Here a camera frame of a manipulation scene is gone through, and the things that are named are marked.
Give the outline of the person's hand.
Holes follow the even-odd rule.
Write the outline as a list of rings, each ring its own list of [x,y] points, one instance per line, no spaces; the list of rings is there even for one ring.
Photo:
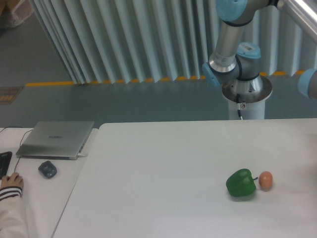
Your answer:
[[[11,176],[3,176],[0,184],[0,199],[21,197],[23,187],[24,180],[19,173],[13,173]]]

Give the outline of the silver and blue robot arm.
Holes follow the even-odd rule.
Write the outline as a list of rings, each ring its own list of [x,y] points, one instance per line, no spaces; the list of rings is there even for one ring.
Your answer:
[[[216,1],[222,21],[220,34],[202,70],[210,85],[221,86],[224,97],[235,104],[259,102],[272,92],[271,82],[260,76],[259,46],[241,41],[255,13],[268,6],[286,12],[314,41],[317,39],[317,5],[311,0]]]

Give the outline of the white striped sleeve forearm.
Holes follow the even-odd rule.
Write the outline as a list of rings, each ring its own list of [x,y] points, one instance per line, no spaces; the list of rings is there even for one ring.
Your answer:
[[[26,211],[22,189],[9,186],[0,189],[0,237],[28,238]]]

